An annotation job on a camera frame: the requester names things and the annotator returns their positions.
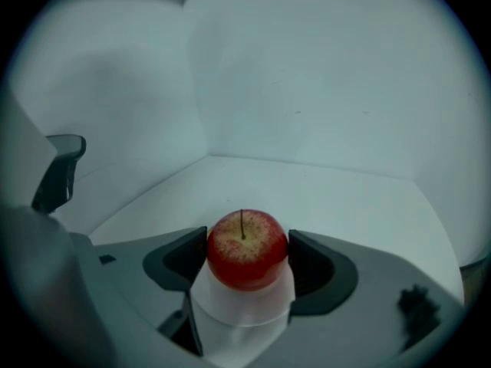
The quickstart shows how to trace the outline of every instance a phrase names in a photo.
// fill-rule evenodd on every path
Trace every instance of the white wall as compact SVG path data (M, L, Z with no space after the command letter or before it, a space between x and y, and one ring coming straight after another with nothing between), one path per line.
M414 180L462 265L484 246L489 75L438 0L71 0L26 46L21 104L44 133L87 137L59 210L72 225L93 228L207 141Z
M163 0L61 0L38 20L11 75L44 135L87 139L74 197L55 215L90 233L207 153L182 42Z
M415 180L461 264L489 231L489 75L440 0L189 0L209 151Z

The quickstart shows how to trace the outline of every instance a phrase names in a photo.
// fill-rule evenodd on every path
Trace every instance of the apple stem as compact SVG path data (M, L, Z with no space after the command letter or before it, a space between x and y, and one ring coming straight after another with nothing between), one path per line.
M240 209L240 231L242 232L242 240L245 240L246 235L244 234L244 223L242 221L242 209Z

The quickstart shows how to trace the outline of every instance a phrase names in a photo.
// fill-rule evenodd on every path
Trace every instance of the gray surface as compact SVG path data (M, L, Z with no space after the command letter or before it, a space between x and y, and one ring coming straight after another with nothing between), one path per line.
M33 323L83 365L115 366L114 341L85 287L68 233L29 208L0 208L0 226L2 264Z
M157 285L145 274L143 259L154 249L193 230L185 229L137 241L95 247L98 256L111 255L117 259L107 263L104 272L124 298L155 328L181 308L183 293L166 291Z
M31 319L85 366L211 366L160 335L122 298L88 237L32 209L0 208L2 260Z
M206 361L187 353L144 320L122 298L105 274L96 250L89 238L73 236L75 248L81 260L84 280L92 296L104 326L114 339L118 366L141 368L162 366L206 367Z
M403 315L397 308L402 289L419 284L441 308L438 332L445 337L462 317L463 308L441 287L413 265L395 255L350 244L335 238L302 232L305 236L347 255L357 265L358 286L338 308L325 316L293 317L286 332L251 367L319 366L330 368L418 366L421 353L398 356L406 337ZM423 345L426 354L435 351L436 339Z
M19 105L9 86L0 87L0 204L31 205L56 149Z
M182 298L158 293L147 282L138 285L143 276L133 274L138 273L146 251L189 229L94 249L86 236L70 238L54 219L31 209L0 210L2 259L15 292L35 323L62 350L88 366L210 366L155 329L162 316L180 307ZM304 234L353 260L359 270L358 287L328 315L293 317L287 330L251 366L419 366L461 319L462 307L405 260ZM116 262L103 266L99 255L105 254L116 257ZM400 291L415 283L428 288L429 297L441 306L442 324L399 354L406 337L397 301ZM155 304L149 302L154 298Z

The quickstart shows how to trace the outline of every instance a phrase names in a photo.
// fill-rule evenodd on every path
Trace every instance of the red apple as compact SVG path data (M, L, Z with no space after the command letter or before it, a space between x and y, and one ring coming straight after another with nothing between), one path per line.
M239 210L220 219L209 233L208 266L225 285L257 291L282 273L288 240L266 212Z

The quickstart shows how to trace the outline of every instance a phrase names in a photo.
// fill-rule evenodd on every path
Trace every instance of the gray machine part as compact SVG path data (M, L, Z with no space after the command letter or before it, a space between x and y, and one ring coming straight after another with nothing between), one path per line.
M95 248L87 237L70 236L54 219L30 209L2 209L0 220L12 287L65 353L90 366L210 366L158 331L183 306L185 293L162 289L142 265L147 253L189 230ZM419 366L462 317L462 307L405 260L299 233L349 257L358 285L329 314L292 316L287 330L250 366ZM102 264L100 256L116 260ZM414 284L427 288L440 307L440 325L403 352L407 335L397 302Z

